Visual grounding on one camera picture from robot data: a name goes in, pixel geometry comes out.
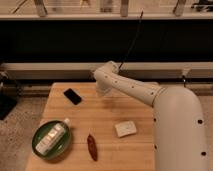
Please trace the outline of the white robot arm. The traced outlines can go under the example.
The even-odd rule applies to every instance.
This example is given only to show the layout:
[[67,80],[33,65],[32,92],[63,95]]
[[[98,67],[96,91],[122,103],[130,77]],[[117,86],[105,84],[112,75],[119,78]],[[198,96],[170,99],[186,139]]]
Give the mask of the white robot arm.
[[120,76],[113,61],[97,68],[94,78],[101,94],[115,88],[153,108],[156,171],[208,171],[203,110],[191,90]]

